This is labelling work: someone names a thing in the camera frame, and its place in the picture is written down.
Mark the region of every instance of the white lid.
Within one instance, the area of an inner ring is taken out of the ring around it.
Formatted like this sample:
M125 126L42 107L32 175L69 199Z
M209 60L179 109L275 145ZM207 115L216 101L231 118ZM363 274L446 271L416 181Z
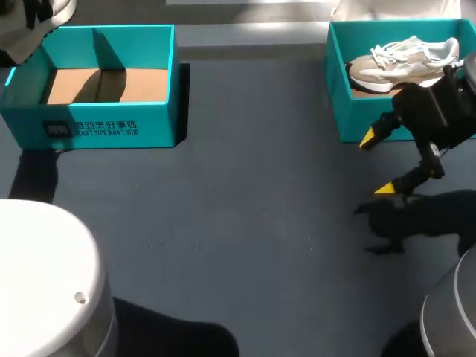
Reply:
M0 356L46 357L97 305L105 273L88 228L44 203L0 199Z

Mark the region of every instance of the shoe sole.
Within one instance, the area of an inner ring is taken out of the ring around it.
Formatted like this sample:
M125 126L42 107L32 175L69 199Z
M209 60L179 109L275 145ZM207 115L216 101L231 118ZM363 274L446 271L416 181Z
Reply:
M356 78L352 77L349 73L349 70L350 65L347 65L346 72L352 87L359 91L366 91L370 94L388 94L395 86L405 83L416 83L422 87L430 87L443 77L432 77L428 78L427 80L422 80L422 77L409 77L394 83L370 83L363 80L357 80Z
M39 23L27 36L9 48L0 48L0 67L16 67L24 63L41 45L43 39L54 29L66 24L76 11L77 0L69 4L57 15Z

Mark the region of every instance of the shoelace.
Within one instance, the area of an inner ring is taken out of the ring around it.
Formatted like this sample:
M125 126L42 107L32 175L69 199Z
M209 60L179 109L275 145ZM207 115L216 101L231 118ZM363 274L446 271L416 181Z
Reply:
M375 48L370 49L372 57L378 67L384 68L385 65L407 60L407 57L401 51L395 49L397 44L398 42L393 42L384 47L377 45Z

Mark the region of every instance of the white bag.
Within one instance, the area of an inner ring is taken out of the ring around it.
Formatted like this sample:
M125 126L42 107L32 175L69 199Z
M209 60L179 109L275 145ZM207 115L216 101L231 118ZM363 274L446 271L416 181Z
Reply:
M461 18L460 0L340 0L333 21Z

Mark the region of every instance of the cardboard bottom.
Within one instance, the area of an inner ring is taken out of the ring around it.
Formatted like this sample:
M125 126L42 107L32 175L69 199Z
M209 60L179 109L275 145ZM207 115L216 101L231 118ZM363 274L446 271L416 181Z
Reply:
M43 95L50 105L72 103L164 102L168 70L60 69L53 71Z
M372 93L367 93L365 91L359 91L358 89L351 88L352 96L356 98L364 98L364 97L393 97L395 94L400 92L402 89L396 86L394 89L392 89L388 93L384 94L372 94Z

